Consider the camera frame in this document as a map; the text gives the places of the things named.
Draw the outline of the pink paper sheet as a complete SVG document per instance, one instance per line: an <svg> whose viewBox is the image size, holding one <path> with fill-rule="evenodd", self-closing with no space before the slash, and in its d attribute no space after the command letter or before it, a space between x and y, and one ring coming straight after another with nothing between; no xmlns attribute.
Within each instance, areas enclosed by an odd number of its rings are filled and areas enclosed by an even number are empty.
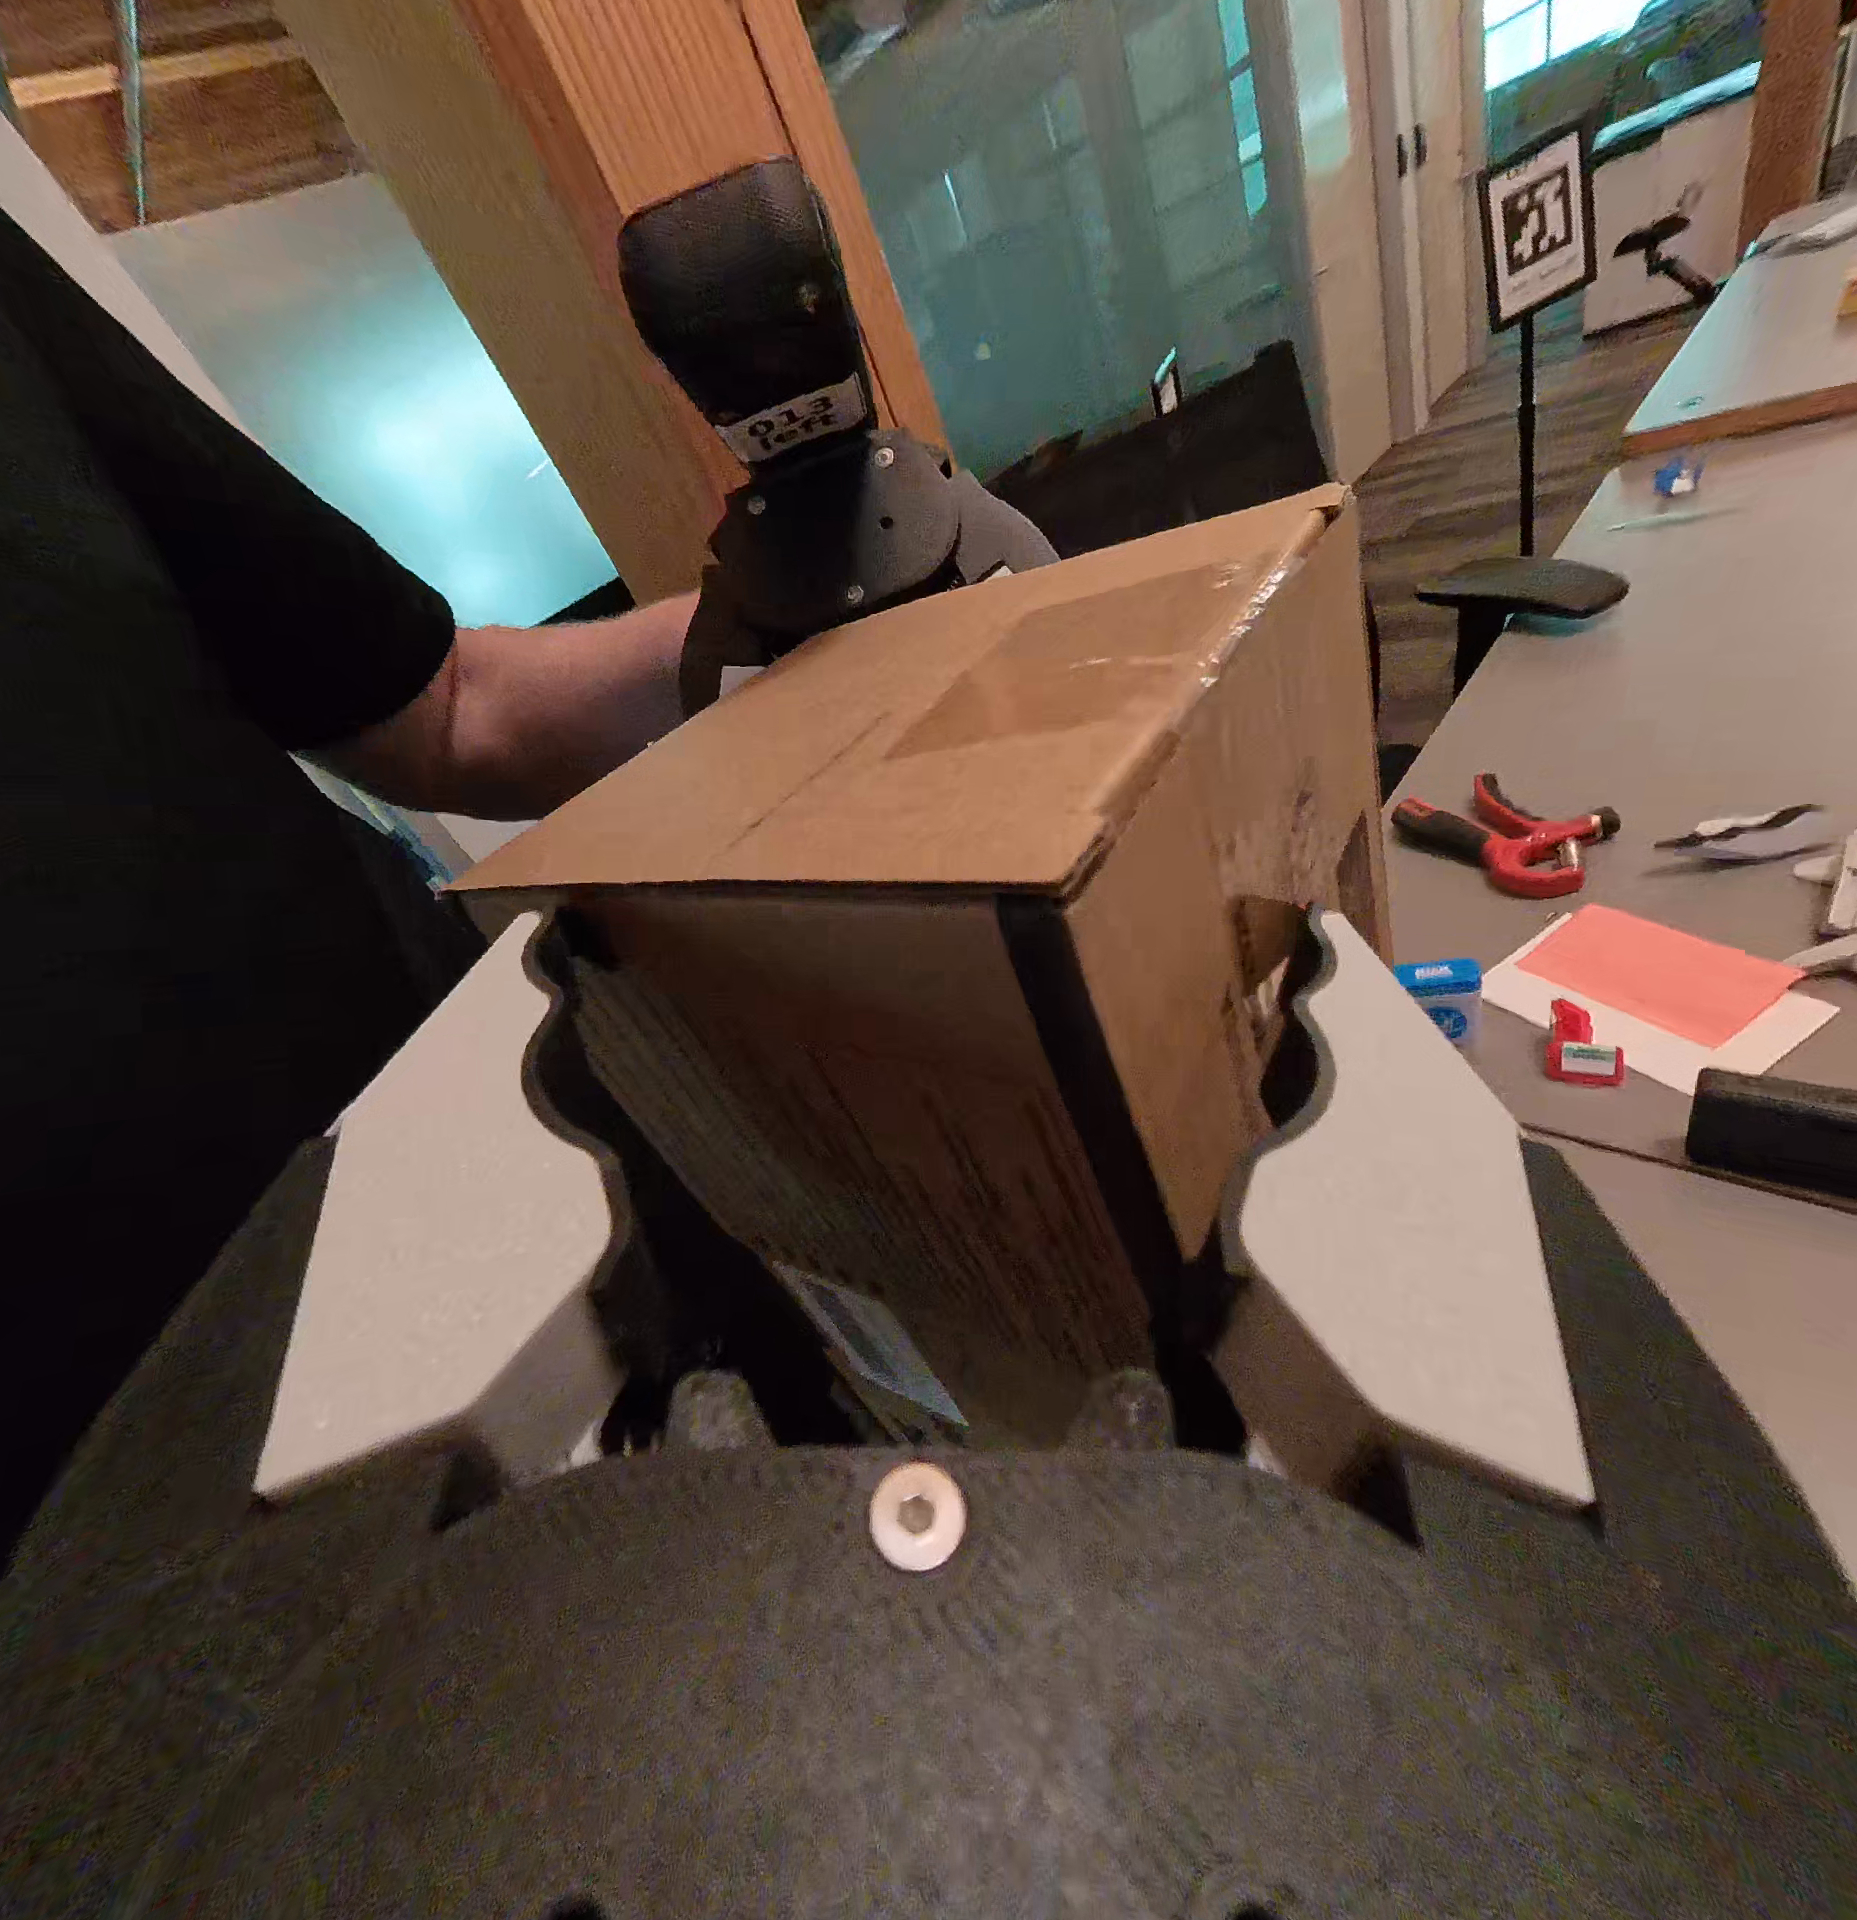
<svg viewBox="0 0 1857 1920"><path fill-rule="evenodd" d="M1519 968L1704 1049L1731 1044L1804 979L1785 963L1600 904L1567 916Z"/></svg>

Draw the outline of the person's left forearm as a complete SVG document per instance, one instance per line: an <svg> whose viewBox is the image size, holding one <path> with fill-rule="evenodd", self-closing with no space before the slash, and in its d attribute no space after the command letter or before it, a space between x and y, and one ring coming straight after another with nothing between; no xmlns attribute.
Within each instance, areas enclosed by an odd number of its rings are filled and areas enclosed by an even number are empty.
<svg viewBox="0 0 1857 1920"><path fill-rule="evenodd" d="M310 760L387 804L541 820L683 723L698 602L691 590L612 618L461 631L411 703Z"/></svg>

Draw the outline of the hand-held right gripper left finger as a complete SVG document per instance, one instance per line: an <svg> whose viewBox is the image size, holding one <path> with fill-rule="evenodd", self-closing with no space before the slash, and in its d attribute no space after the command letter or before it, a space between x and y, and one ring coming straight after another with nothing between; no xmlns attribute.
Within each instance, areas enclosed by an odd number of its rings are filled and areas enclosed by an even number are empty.
<svg viewBox="0 0 1857 1920"><path fill-rule="evenodd" d="M259 1500L431 1444L507 1488L601 1456L627 1372L596 1281L631 1219L620 1171L532 1072L549 932L517 916L331 1129Z"/></svg>

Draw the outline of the marker sign on stand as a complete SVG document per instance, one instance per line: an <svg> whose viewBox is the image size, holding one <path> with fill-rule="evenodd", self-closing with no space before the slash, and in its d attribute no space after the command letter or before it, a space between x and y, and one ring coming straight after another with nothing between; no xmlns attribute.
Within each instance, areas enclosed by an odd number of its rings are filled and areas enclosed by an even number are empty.
<svg viewBox="0 0 1857 1920"><path fill-rule="evenodd" d="M1488 326L1517 331L1517 538L1524 561L1537 538L1537 315L1596 276L1592 142L1586 113L1474 179Z"/></svg>

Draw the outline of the white door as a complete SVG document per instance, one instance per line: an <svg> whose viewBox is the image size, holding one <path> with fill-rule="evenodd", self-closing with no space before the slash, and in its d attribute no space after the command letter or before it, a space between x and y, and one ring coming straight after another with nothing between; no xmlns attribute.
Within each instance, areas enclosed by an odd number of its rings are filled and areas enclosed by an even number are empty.
<svg viewBox="0 0 1857 1920"><path fill-rule="evenodd" d="M1360 22L1389 417L1401 445L1474 365L1481 7L1364 2Z"/></svg>

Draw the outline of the small blue box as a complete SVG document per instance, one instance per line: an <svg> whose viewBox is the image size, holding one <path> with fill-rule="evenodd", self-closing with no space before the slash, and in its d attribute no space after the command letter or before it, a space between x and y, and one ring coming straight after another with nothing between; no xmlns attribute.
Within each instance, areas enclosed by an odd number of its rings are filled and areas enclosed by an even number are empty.
<svg viewBox="0 0 1857 1920"><path fill-rule="evenodd" d="M1469 1049L1481 1028L1483 970L1472 959L1397 965L1397 984L1436 1025L1442 1038Z"/></svg>

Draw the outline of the red and black pliers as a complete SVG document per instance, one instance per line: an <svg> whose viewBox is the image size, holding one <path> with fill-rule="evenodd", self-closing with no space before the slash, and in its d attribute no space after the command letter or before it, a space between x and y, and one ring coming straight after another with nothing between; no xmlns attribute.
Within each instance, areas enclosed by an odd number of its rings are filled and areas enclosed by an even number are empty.
<svg viewBox="0 0 1857 1920"><path fill-rule="evenodd" d="M1397 838L1421 853L1458 861L1515 901L1565 901L1586 886L1586 849L1621 833L1608 808L1547 818L1517 804L1493 772L1472 779L1469 812L1403 797L1390 810Z"/></svg>

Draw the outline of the brown cardboard box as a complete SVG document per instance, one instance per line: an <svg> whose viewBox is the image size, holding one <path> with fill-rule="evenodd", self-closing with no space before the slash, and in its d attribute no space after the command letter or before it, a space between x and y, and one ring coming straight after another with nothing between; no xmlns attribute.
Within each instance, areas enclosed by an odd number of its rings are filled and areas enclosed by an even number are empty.
<svg viewBox="0 0 1857 1920"><path fill-rule="evenodd" d="M588 1067L726 1236L1051 1444L1271 1127L1292 920L1394 957L1364 602L1344 486L924 599L457 891L554 913Z"/></svg>

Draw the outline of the white paper sheet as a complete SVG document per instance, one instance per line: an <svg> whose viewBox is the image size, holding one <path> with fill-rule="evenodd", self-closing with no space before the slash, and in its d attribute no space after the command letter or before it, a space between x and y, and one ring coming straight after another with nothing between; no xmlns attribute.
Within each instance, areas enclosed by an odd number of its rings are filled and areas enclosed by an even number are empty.
<svg viewBox="0 0 1857 1920"><path fill-rule="evenodd" d="M1761 1077L1785 1062L1837 1018L1835 1005L1803 992L1800 982L1797 982L1729 1044L1704 1049L1643 1020L1616 1014L1592 999L1571 997L1530 973L1521 973L1519 965L1526 952L1576 910L1542 924L1535 939L1493 967L1483 976L1483 997L1486 1005L1540 1030L1548 1028L1550 1003L1556 997L1583 1005L1595 1018L1596 1036L1622 1050L1629 1078L1650 1078L1674 1093L1690 1095L1698 1075L1707 1069Z"/></svg>

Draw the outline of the wooden pillar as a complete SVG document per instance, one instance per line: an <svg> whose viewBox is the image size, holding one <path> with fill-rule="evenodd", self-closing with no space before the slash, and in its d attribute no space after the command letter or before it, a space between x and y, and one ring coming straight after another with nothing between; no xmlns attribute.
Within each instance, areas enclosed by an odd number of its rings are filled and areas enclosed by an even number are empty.
<svg viewBox="0 0 1857 1920"><path fill-rule="evenodd" d="M884 424L948 434L796 2L279 2L638 605L701 581L743 470L640 343L631 214L793 158Z"/></svg>

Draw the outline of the small red labelled tool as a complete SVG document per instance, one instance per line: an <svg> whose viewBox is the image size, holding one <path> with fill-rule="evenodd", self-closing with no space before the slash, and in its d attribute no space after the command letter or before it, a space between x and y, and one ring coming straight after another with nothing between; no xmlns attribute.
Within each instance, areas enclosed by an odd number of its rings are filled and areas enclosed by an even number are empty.
<svg viewBox="0 0 1857 1920"><path fill-rule="evenodd" d="M1626 1062L1616 1044L1596 1036L1589 1008L1556 997L1548 1013L1542 1072L1552 1084L1608 1091L1625 1084Z"/></svg>

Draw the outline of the black case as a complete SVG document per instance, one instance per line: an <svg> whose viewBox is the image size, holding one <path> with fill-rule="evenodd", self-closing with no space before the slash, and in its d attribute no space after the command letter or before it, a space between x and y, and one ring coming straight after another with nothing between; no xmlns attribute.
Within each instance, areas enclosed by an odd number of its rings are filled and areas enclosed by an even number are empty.
<svg viewBox="0 0 1857 1920"><path fill-rule="evenodd" d="M1857 1203L1857 1088L1704 1069L1685 1151L1712 1173Z"/></svg>

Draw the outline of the black exercise bike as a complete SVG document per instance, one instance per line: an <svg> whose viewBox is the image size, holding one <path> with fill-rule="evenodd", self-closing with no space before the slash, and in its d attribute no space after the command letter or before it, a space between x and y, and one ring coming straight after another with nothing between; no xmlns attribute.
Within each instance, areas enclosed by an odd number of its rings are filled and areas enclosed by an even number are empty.
<svg viewBox="0 0 1857 1920"><path fill-rule="evenodd" d="M1683 291L1688 305L1707 311L1718 296L1718 283L1701 275L1674 243L1690 228L1690 219L1670 211L1626 232L1615 246L1616 260L1638 257L1649 279L1662 279Z"/></svg>

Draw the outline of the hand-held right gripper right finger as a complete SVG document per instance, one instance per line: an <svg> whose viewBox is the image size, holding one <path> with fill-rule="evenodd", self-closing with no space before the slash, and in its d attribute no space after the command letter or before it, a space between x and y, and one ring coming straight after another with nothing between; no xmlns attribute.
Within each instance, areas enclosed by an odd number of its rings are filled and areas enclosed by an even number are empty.
<svg viewBox="0 0 1857 1920"><path fill-rule="evenodd" d="M1212 1366L1252 1467L1348 1498L1382 1461L1592 1509L1517 1123L1338 910L1308 910L1218 1213Z"/></svg>

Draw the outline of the person's black shirt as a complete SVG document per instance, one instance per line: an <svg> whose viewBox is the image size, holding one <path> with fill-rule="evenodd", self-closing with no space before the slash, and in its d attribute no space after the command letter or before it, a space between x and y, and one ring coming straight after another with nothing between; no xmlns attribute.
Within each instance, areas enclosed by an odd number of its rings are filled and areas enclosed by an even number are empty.
<svg viewBox="0 0 1857 1920"><path fill-rule="evenodd" d="M0 208L0 1578L281 1171L482 952L295 753L453 615Z"/></svg>

